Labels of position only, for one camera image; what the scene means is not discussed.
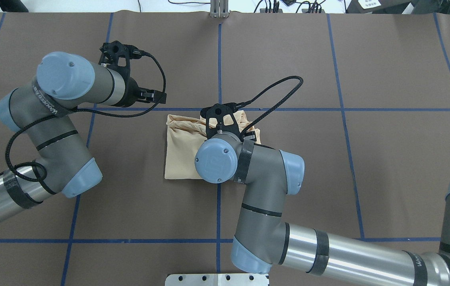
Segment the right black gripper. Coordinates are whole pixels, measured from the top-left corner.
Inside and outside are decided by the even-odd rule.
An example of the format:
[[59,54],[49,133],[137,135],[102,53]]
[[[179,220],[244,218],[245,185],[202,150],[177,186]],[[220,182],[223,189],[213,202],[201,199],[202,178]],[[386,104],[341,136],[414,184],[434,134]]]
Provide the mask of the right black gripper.
[[255,130],[247,131],[242,134],[243,142],[252,141],[254,144],[257,143],[257,134]]

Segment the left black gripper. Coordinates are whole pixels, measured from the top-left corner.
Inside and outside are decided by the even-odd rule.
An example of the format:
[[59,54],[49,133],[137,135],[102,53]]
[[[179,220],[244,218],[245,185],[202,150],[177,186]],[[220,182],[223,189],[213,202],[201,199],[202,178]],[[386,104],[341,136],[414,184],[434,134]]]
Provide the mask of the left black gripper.
[[155,89],[140,89],[135,79],[128,79],[124,96],[120,100],[120,107],[127,108],[139,102],[157,102],[159,99],[159,91]]

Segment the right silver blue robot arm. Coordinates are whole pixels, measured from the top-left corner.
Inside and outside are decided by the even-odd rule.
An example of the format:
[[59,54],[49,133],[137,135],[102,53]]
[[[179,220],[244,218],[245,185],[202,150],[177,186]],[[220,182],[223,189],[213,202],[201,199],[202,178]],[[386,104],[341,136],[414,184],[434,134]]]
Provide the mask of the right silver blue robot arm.
[[208,133],[194,164],[209,183],[246,186],[231,250],[241,271],[281,265],[360,286],[450,286],[450,183],[439,250],[419,255],[284,222],[286,196],[303,183],[299,155],[219,131]]

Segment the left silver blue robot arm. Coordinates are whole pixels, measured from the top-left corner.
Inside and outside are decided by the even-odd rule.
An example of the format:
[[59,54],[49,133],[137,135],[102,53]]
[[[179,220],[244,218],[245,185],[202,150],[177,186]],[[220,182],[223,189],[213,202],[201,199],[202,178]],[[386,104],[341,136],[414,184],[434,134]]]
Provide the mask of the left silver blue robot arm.
[[80,108],[83,103],[119,108],[136,102],[164,103],[166,85],[161,91],[146,89],[130,76],[130,61],[143,57],[163,73],[152,54],[130,46],[104,49],[97,64],[54,51],[42,58],[29,83],[0,101],[0,121],[14,132],[5,148],[7,168],[0,173],[0,223],[57,194],[76,197],[102,180],[70,115],[108,115]]

